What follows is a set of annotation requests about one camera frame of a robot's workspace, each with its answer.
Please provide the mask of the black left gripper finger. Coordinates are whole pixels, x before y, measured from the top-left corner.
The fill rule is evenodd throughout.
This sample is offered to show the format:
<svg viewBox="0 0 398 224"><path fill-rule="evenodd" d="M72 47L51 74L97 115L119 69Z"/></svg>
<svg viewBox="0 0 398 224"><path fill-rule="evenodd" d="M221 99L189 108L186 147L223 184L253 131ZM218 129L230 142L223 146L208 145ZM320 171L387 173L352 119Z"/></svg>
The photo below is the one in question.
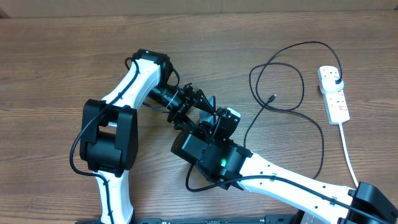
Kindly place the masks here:
<svg viewBox="0 0 398 224"><path fill-rule="evenodd" d="M202 89L198 89L195 92L193 97L193 106L210 114L214 114L216 111L215 106L213 103L210 103Z"/></svg>
<svg viewBox="0 0 398 224"><path fill-rule="evenodd" d="M179 116L174 120L174 129L176 130L190 130L195 127L196 124L186 115Z"/></svg>

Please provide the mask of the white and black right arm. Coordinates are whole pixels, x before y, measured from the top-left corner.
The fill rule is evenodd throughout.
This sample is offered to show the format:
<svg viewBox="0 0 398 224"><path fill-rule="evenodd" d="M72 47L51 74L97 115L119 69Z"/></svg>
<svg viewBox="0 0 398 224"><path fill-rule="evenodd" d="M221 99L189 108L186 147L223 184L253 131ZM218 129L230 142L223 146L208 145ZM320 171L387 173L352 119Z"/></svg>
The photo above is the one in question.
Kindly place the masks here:
<svg viewBox="0 0 398 224"><path fill-rule="evenodd" d="M375 186L356 189L328 184L281 168L230 137L241 115L219 108L217 121L189 126L176 137L171 151L196 167L211 185L233 186L270 196L319 219L322 223L395 223L397 208Z"/></svg>

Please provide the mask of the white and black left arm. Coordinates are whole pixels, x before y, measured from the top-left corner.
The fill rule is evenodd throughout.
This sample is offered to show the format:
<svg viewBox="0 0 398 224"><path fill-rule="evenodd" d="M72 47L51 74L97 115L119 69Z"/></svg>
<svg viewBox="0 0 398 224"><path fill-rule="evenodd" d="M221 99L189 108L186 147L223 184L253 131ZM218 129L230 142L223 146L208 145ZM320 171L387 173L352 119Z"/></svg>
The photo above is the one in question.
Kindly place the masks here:
<svg viewBox="0 0 398 224"><path fill-rule="evenodd" d="M125 59L127 74L101 100L88 100L83 107L80 157L88 164L88 176L96 178L102 204L97 223L132 223L134 209L129 199L128 177L138 150L137 111L149 97L166 108L167 121L175 129L205 129L186 115L191 107L209 114L213 106L202 90L191 84L169 85L175 69L166 54L140 49Z"/></svg>

